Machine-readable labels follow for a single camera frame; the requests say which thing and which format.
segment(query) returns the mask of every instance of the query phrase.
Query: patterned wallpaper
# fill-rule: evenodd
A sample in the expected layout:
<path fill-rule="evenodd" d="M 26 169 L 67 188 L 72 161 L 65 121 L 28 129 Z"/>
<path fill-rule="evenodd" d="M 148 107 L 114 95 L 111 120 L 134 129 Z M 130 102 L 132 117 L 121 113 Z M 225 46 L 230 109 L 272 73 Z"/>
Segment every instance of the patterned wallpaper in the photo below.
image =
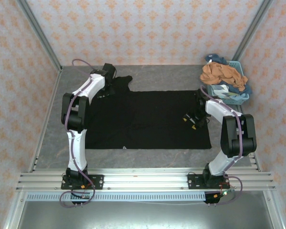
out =
<path fill-rule="evenodd" d="M 56 76 L 16 0 L 0 0 L 0 229 L 36 149 Z"/>
<path fill-rule="evenodd" d="M 286 203 L 286 0 L 274 1 L 241 62 L 254 91 L 245 111 L 255 118 L 258 155 Z"/>
<path fill-rule="evenodd" d="M 231 59 L 262 0 L 28 0 L 61 65 Z"/>

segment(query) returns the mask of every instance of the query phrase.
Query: orange cloth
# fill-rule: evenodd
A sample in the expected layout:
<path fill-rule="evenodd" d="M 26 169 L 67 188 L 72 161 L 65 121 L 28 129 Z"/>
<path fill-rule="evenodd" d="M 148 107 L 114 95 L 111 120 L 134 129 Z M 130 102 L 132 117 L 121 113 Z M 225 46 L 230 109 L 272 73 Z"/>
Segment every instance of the orange cloth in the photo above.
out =
<path fill-rule="evenodd" d="M 230 67 L 229 65 L 224 65 L 216 62 L 210 62 L 205 65 L 203 68 L 203 73 L 200 76 L 200 79 L 205 84 L 218 84 L 222 80 L 228 84 L 237 87 L 240 92 L 245 89 L 245 84 L 248 81 L 248 78 L 241 76 L 238 71 Z"/>

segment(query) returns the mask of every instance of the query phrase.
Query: gray floor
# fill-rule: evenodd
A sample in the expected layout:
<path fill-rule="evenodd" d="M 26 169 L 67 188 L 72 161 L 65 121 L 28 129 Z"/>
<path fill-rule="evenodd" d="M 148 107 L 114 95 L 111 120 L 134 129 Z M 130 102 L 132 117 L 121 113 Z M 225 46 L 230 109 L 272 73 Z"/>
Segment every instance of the gray floor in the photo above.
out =
<path fill-rule="evenodd" d="M 117 76 L 131 75 L 132 91 L 197 90 L 201 84 L 201 65 L 130 65 L 116 66 Z M 63 168 L 69 161 L 67 134 L 61 124 L 61 100 L 66 92 L 73 92 L 87 76 L 72 67 L 64 67 L 54 98 L 46 133 L 41 146 L 37 168 Z M 93 168 L 144 168 L 144 167 L 204 167 L 220 151 L 221 125 L 210 119 L 208 124 L 212 148 L 207 150 L 92 150 L 86 149 L 88 167 Z M 249 166 L 249 158 L 235 166 Z"/>
<path fill-rule="evenodd" d="M 58 202 L 27 202 L 19 229 L 273 228 L 263 192 L 244 192 L 237 201 L 217 207 L 174 203 L 92 202 L 62 208 Z"/>

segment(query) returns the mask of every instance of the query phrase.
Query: laundry basket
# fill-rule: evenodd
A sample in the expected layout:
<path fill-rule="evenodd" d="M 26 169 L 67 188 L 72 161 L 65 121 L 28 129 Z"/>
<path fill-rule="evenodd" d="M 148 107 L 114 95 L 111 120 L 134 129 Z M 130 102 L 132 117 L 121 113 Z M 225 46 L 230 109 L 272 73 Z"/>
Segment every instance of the laundry basket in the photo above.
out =
<path fill-rule="evenodd" d="M 244 73 L 243 73 L 243 69 L 242 69 L 242 66 L 240 64 L 240 62 L 238 61 L 227 61 L 228 64 L 231 66 L 231 67 L 234 67 L 242 76 L 244 76 Z M 208 93 L 209 95 L 211 96 L 217 96 L 214 94 L 213 92 L 213 89 L 210 85 L 208 85 Z M 246 96 L 240 100 L 234 100 L 228 96 L 218 96 L 221 100 L 223 100 L 223 102 L 225 104 L 233 104 L 233 105 L 241 105 L 243 104 L 244 101 L 248 100 L 249 99 L 249 95 L 246 94 Z"/>

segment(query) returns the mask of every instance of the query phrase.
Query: black mounting plate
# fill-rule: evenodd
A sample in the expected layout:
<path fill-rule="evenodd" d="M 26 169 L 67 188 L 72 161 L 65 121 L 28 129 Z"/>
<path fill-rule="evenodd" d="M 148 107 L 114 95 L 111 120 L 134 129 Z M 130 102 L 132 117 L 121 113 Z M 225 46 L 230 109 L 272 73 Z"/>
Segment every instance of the black mounting plate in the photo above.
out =
<path fill-rule="evenodd" d="M 223 176 L 218 177 L 216 181 L 218 185 L 213 187 L 208 187 L 204 182 L 204 177 L 202 174 L 188 174 L 187 175 L 187 184 L 189 189 L 221 189 L 220 183 L 226 183 L 226 180 Z M 227 184 L 222 184 L 223 189 L 229 189 L 230 186 Z"/>
<path fill-rule="evenodd" d="M 96 190 L 103 189 L 104 185 L 104 175 L 88 175 L 90 180 L 93 182 L 94 187 Z M 67 175 L 62 176 L 62 183 L 61 183 L 61 189 L 63 190 L 74 190 L 74 189 L 82 189 L 83 183 L 80 183 L 77 180 L 72 180 Z"/>

